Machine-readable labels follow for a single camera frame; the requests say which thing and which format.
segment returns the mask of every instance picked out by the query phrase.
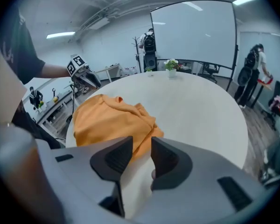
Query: round white table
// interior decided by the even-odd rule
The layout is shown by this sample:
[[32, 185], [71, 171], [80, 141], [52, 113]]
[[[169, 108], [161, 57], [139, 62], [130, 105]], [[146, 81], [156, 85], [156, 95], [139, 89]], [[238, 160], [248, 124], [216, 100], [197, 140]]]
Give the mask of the round white table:
[[[156, 117], [164, 138], [216, 152], [239, 168], [245, 162], [248, 132], [245, 118], [235, 100], [213, 82], [177, 72], [168, 78], [165, 71], [152, 77], [141, 73], [112, 82], [90, 97], [121, 96], [127, 104], [141, 103]], [[66, 135], [66, 147], [75, 147], [73, 123]], [[131, 218], [151, 195], [150, 153], [130, 164], [121, 177], [126, 218]]]

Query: projection screen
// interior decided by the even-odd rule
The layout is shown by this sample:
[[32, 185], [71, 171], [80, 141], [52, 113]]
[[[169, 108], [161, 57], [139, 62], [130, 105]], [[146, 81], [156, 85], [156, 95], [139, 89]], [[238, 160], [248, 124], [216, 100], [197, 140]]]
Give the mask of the projection screen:
[[232, 68], [236, 46], [232, 3], [176, 3], [151, 11], [151, 17], [158, 59], [193, 60]]

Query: black chair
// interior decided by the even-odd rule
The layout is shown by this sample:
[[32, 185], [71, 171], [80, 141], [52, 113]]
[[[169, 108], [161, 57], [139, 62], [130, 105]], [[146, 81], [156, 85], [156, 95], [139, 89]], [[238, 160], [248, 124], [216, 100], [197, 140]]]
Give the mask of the black chair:
[[203, 63], [202, 77], [217, 83], [217, 80], [214, 77], [214, 74], [219, 73], [220, 67], [218, 65]]
[[[269, 100], [268, 106], [270, 106], [270, 105], [273, 103], [274, 98], [275, 98], [276, 96], [280, 96], [280, 81], [276, 81], [275, 89], [274, 89], [274, 95], [273, 95], [273, 97]], [[276, 130], [276, 127], [275, 127], [275, 125], [276, 125], [275, 117], [276, 117], [276, 116], [279, 116], [279, 117], [280, 117], [280, 112], [279, 112], [279, 110], [273, 108], [270, 112], [267, 112], [267, 111], [265, 111], [265, 110], [262, 110], [261, 113], [266, 114], [266, 116], [264, 117], [264, 120], [265, 120], [265, 121], [269, 121], [269, 120], [270, 120], [271, 123], [272, 123], [272, 129], [273, 129], [273, 130]]]

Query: orange cloth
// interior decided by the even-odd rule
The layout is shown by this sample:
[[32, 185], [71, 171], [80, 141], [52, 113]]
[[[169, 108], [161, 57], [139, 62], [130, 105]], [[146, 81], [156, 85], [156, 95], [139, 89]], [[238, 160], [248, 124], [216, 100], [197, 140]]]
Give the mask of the orange cloth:
[[96, 95], [86, 100], [73, 114], [73, 121], [77, 146], [132, 136], [132, 161], [150, 150], [152, 136], [164, 136], [155, 117], [140, 103], [128, 105], [121, 97]]

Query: ceiling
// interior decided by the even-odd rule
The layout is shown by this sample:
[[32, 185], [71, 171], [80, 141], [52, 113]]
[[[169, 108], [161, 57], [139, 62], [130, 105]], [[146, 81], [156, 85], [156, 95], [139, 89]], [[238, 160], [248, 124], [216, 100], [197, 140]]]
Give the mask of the ceiling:
[[[81, 26], [94, 15], [116, 19], [123, 15], [161, 7], [185, 0], [19, 0], [20, 11], [26, 18], [36, 49], [61, 42], [68, 37], [47, 40], [48, 34], [76, 31], [76, 39], [82, 34]], [[261, 19], [273, 15], [265, 0], [257, 0], [235, 7], [238, 22]]]

